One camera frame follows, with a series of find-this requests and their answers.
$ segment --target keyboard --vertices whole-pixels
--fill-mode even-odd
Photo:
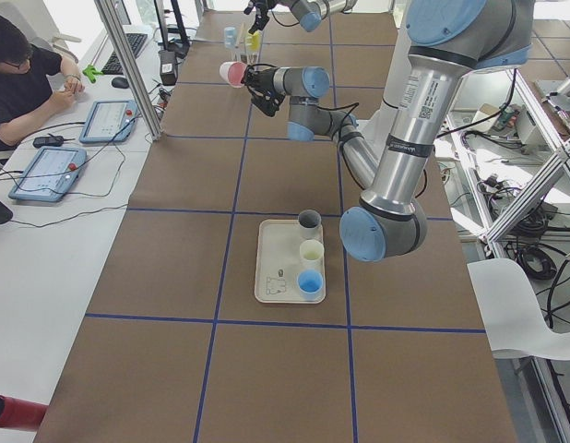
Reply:
[[[141,48],[143,48],[144,44],[146,44],[146,39],[148,38],[148,35],[138,34],[138,33],[127,33],[126,36],[127,40],[129,41],[129,46],[131,46],[131,50],[134,53],[134,57],[137,58],[137,55],[141,51]],[[103,74],[114,75],[114,76],[123,74],[123,68],[121,67],[121,63],[119,62],[119,59],[117,58],[117,54],[115,53],[115,51],[113,51],[113,53],[109,57],[109,60],[107,60],[107,63],[104,64],[104,66],[101,69],[101,72]]]

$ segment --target black mouse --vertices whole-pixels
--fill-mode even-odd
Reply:
[[[115,77],[111,80],[111,86],[114,88],[121,88],[122,90],[126,90],[129,88],[129,82],[125,77]]]

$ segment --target beige tray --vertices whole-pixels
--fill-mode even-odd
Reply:
[[[320,226],[315,238],[324,243]],[[297,276],[303,270],[300,260],[300,235],[296,220],[265,220],[258,229],[256,252],[255,297],[262,303],[316,304],[326,297],[326,274],[322,258],[319,271],[324,277],[322,290],[309,299],[297,286]]]

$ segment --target white desk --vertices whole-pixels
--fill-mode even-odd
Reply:
[[[95,42],[80,67],[89,63],[99,45]],[[96,67],[101,67],[113,47],[107,42]],[[137,59],[146,88],[159,78],[158,48],[153,40]],[[47,126],[84,121],[95,100],[132,98],[131,90],[111,86],[113,76],[86,78],[84,96]],[[77,138],[80,126],[62,126],[47,132]],[[8,171],[24,169],[35,150],[33,137],[22,143],[6,165]],[[138,119],[125,143],[118,144],[126,160],[111,194],[105,198],[65,196],[53,205],[17,203],[8,198],[13,182],[0,181],[0,200],[14,212],[14,219],[43,224],[82,211],[118,207],[127,203],[147,157],[148,129]],[[84,146],[89,156],[101,148]],[[105,194],[122,161],[110,146],[90,161],[72,191]],[[107,258],[125,210],[107,210],[41,229],[19,224],[0,225],[0,394],[49,403],[74,342],[89,299]],[[0,429],[0,443],[31,442],[34,433]]]

